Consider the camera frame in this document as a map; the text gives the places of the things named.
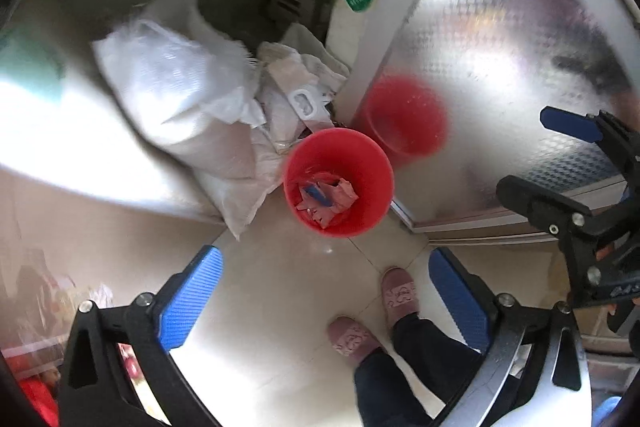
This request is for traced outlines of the pink plastic bag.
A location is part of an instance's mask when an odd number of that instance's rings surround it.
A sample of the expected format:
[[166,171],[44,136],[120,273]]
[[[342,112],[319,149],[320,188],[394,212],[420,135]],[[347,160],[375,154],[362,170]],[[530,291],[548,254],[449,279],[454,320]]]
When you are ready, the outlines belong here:
[[300,202],[295,210],[321,230],[329,228],[336,217],[352,208],[359,199],[350,182],[329,173],[320,173],[300,182],[298,191]]

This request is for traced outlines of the red trash bin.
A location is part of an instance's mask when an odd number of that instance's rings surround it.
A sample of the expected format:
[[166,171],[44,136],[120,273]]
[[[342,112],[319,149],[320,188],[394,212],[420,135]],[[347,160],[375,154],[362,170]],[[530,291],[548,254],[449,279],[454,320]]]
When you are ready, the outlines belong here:
[[314,132],[293,148],[283,170],[288,208],[312,231],[355,237],[376,227],[394,195],[382,148],[358,131]]

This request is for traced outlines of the pink slipper right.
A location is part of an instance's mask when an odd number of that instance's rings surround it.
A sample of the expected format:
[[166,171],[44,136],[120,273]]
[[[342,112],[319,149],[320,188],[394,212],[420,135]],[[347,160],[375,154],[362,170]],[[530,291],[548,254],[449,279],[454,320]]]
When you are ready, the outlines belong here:
[[420,310],[419,297],[411,274],[399,267],[391,267],[381,279],[382,303],[390,329],[407,315]]

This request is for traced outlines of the pink slipper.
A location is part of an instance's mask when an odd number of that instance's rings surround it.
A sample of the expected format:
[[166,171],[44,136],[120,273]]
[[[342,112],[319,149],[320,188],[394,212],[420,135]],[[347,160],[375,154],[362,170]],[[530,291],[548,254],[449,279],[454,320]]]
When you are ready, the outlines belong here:
[[390,329],[407,315],[420,310],[419,297],[411,274],[399,267],[391,267],[381,279],[382,303]]
[[337,317],[326,328],[333,349],[353,367],[360,365],[369,355],[383,349],[382,343],[370,329],[351,317]]

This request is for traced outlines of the pink slipper left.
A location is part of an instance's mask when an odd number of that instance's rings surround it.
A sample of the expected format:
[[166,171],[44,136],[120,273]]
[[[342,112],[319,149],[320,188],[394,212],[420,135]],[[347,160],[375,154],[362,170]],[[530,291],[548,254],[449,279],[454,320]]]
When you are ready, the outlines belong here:
[[360,365],[369,355],[383,349],[382,343],[370,329],[351,317],[337,317],[326,328],[333,349],[353,367]]

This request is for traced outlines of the metal cabinet door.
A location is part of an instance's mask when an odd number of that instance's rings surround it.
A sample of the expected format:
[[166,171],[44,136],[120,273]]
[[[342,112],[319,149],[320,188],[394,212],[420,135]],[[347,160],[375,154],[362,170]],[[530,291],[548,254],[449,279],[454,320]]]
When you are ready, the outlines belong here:
[[639,0],[347,0],[370,5],[337,117],[394,168],[390,208],[433,243],[540,242],[498,201],[509,174],[593,211],[625,182],[549,106],[639,118]]

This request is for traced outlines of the white woven sack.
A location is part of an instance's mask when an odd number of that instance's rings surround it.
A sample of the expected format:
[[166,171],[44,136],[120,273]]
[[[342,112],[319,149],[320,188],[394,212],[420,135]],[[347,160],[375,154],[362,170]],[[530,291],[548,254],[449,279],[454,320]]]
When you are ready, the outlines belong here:
[[137,132],[192,171],[240,236],[282,166],[265,134],[252,54],[210,26],[198,0],[151,0],[92,49]]

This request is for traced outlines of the white plastic packaging bag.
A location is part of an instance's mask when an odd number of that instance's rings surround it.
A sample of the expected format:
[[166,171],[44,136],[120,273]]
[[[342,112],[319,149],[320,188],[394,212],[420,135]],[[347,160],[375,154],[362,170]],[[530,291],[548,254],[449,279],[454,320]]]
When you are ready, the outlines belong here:
[[334,126],[329,105],[349,69],[307,27],[292,23],[280,41],[261,43],[257,58],[262,83],[257,100],[266,117],[262,130],[277,152],[304,131]]

